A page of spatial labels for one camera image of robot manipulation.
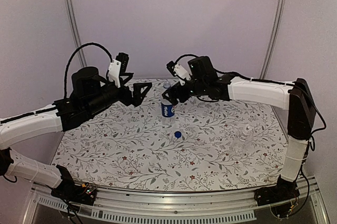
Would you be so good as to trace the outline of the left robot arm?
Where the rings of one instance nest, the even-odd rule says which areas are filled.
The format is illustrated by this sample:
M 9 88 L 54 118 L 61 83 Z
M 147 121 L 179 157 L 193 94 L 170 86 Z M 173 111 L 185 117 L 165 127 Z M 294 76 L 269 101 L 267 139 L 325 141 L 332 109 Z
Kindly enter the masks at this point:
M 150 91 L 151 83 L 136 83 L 130 90 L 126 83 L 133 77 L 119 71 L 112 79 L 99 75 L 96 67 L 85 67 L 72 75 L 73 91 L 69 97 L 57 100 L 40 110 L 1 120 L 1 176 L 16 176 L 57 188 L 67 200 L 78 196 L 78 188 L 69 171 L 62 166 L 50 166 L 27 158 L 11 146 L 40 135 L 66 132 L 93 119 L 116 102 L 139 106 Z

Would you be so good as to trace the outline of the Pepsi bottle blue label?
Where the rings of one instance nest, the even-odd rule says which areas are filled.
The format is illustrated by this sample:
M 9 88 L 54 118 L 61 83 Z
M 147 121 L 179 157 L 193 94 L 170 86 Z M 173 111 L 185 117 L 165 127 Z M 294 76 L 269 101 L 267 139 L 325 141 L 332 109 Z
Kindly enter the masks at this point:
M 161 114 L 162 123 L 164 126 L 171 126 L 175 122 L 175 111 L 174 105 L 170 103 L 167 99 L 161 96 Z

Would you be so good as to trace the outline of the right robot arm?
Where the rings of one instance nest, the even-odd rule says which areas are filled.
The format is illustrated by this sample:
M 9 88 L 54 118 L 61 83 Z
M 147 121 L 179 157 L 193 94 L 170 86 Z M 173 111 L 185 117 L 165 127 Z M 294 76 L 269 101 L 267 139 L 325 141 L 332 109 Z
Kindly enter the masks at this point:
M 206 96 L 212 101 L 253 101 L 288 111 L 288 149 L 280 182 L 272 190 L 277 201 L 289 196 L 309 149 L 309 139 L 317 111 L 306 80 L 276 82 L 248 78 L 237 72 L 216 70 L 208 56 L 192 56 L 189 70 L 176 61 L 167 63 L 166 68 L 179 82 L 163 93 L 163 98 L 177 105 L 191 97 Z

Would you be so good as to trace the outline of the clear plastic bottle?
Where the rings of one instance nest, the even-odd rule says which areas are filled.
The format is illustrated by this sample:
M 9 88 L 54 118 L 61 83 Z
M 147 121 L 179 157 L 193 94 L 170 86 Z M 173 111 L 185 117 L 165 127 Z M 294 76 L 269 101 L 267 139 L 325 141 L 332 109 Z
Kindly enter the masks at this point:
M 234 161 L 239 161 L 242 158 L 248 157 L 252 139 L 253 126 L 250 124 L 246 124 L 236 131 L 229 151 L 229 154 Z

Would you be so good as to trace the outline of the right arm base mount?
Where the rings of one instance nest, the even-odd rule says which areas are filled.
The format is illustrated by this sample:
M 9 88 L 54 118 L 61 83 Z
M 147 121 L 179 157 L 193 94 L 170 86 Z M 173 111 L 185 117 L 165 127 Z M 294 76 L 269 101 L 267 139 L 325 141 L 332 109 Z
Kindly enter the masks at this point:
M 295 181 L 289 182 L 279 177 L 275 186 L 261 187 L 255 190 L 254 200 L 258 206 L 263 206 L 294 199 L 299 195 Z

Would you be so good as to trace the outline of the blue bottle cap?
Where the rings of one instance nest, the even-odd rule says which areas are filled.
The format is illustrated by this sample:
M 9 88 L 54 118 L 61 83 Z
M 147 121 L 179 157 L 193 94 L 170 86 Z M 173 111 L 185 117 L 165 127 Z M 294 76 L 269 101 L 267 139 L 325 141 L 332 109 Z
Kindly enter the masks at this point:
M 182 137 L 182 133 L 181 133 L 180 131 L 176 131 L 176 132 L 174 133 L 174 136 L 175 136 L 177 139 L 179 139 L 179 138 Z

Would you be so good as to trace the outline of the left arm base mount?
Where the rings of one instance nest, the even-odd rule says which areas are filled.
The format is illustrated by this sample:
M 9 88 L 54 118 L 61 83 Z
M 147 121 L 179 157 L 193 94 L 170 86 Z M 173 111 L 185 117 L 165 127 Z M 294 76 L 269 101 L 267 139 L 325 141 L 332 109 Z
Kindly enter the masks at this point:
M 97 187 L 88 182 L 77 185 L 65 167 L 57 165 L 56 168 L 61 173 L 61 183 L 52 188 L 51 195 L 65 201 L 92 206 L 96 199 Z

